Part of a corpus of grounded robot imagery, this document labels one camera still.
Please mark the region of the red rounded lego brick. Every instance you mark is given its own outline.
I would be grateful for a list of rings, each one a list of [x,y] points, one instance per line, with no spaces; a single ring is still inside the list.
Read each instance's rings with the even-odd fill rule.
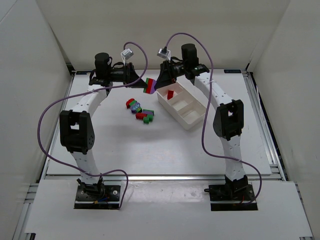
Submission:
[[[147,78],[146,83],[147,83],[147,88],[146,88],[145,92],[148,94],[152,94],[155,90],[155,87],[154,87],[155,80],[152,78]]]

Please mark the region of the red sloped lego brick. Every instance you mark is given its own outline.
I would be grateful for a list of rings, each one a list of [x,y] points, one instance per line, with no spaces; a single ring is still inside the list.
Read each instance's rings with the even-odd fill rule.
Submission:
[[[174,93],[175,93],[174,90],[168,90],[168,92],[167,92],[167,100],[172,99],[174,97]]]

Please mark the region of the purple paw print lego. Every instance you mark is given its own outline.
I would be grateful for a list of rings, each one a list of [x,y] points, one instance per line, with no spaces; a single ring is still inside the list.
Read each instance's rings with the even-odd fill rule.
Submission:
[[[130,110],[132,114],[141,113],[143,111],[139,102],[135,102],[133,105],[131,105]]]

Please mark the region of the green lego plate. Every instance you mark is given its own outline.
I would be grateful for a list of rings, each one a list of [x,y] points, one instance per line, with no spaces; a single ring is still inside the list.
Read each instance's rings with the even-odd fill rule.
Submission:
[[[146,86],[145,86],[145,88],[143,89],[143,92],[149,94],[149,93],[151,92],[151,88],[152,88],[152,84],[153,84],[153,79],[152,79],[152,78],[146,78],[145,83],[146,83]]]

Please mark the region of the purple curved lego brick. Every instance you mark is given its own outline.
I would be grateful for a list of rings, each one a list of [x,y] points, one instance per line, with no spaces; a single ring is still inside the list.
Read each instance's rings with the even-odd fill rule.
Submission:
[[[147,78],[145,82],[147,87],[143,90],[143,92],[146,94],[153,94],[156,91],[155,85],[157,81],[152,78]]]

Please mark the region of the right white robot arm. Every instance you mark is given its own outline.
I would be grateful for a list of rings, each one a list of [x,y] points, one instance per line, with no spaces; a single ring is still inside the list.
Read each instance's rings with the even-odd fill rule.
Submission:
[[[170,56],[170,51],[164,47],[157,55],[164,59],[160,65],[160,74],[154,88],[161,89],[174,84],[177,78],[185,76],[208,99],[215,109],[213,130],[220,138],[225,159],[225,184],[237,192],[247,187],[248,178],[241,163],[240,140],[244,127],[244,104],[238,99],[228,96],[223,89],[213,81],[210,70],[199,63],[197,49],[193,43],[181,47],[182,59]]]

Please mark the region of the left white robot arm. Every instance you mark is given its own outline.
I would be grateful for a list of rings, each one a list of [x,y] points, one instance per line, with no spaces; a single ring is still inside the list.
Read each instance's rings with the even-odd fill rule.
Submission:
[[[136,73],[133,64],[128,62],[133,56],[132,50],[127,48],[120,55],[122,62],[112,64],[109,54],[96,54],[95,68],[89,75],[86,94],[74,107],[63,110],[59,115],[61,145],[71,153],[80,169],[81,178],[78,183],[91,190],[102,182],[92,152],[95,143],[93,114],[107,98],[114,83],[123,83],[130,88],[147,87]]]

